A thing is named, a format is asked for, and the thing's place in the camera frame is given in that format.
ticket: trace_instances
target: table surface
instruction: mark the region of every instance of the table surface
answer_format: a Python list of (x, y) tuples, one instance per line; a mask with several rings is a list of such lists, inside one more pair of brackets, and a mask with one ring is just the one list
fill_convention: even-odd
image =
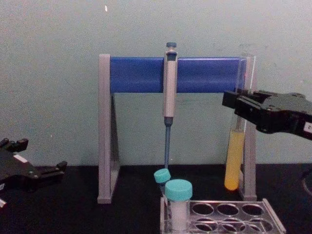
[[(312, 164), (257, 165), (258, 200), (266, 198), (288, 234), (311, 234), (312, 197), (300, 177)], [(98, 168), (68, 167), (61, 184), (35, 193), (1, 194), (0, 234), (158, 234), (160, 191), (153, 173), (161, 166), (123, 166), (113, 204), (98, 205)], [(172, 178), (193, 184), (193, 200), (241, 200), (223, 186), (224, 165), (170, 166)], [(307, 179), (312, 187), (312, 176)]]

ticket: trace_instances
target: test tube with yellow liquid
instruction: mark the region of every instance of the test tube with yellow liquid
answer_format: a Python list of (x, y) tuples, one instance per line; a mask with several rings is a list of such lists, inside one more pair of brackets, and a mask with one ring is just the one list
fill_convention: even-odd
[[(243, 55), (238, 66), (236, 92), (251, 92), (254, 78), (255, 56)], [(236, 115), (232, 118), (226, 161), (224, 186), (234, 191), (239, 187), (240, 166), (244, 155), (246, 120)]]
[(245, 133), (243, 130), (233, 129), (230, 131), (224, 186), (231, 191), (238, 188), (244, 141)]

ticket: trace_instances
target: wall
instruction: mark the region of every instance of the wall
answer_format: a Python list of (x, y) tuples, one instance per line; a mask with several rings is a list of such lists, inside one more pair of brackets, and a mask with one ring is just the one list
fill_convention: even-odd
[[(0, 1), (0, 136), (36, 165), (98, 162), (98, 55), (257, 55), (258, 88), (312, 100), (311, 1)], [(178, 95), (172, 163), (223, 163), (221, 94)], [(122, 164), (160, 164), (161, 94), (116, 95)], [(257, 162), (312, 162), (310, 141), (257, 134)]]

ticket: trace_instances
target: white label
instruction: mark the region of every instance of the white label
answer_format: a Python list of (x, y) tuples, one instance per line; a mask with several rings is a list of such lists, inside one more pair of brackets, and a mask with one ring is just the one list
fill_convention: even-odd
[(312, 133), (312, 123), (306, 122), (304, 125), (303, 131), (306, 131), (308, 133)]
[(26, 159), (24, 159), (22, 156), (20, 155), (14, 155), (14, 158), (18, 159), (19, 161), (21, 161), (22, 163), (26, 163), (28, 162)]

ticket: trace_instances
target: black machine part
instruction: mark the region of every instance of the black machine part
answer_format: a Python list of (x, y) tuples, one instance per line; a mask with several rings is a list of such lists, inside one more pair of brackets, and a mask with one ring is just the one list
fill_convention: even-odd
[[(8, 189), (34, 192), (38, 188), (61, 182), (67, 162), (60, 162), (56, 167), (36, 168), (14, 153), (25, 150), (27, 145), (27, 139), (16, 143), (7, 138), (0, 141), (0, 193)], [(1, 200), (0, 208), (4, 205), (5, 202)]]
[(222, 105), (235, 109), (260, 132), (285, 132), (312, 140), (312, 103), (302, 94), (226, 91)]

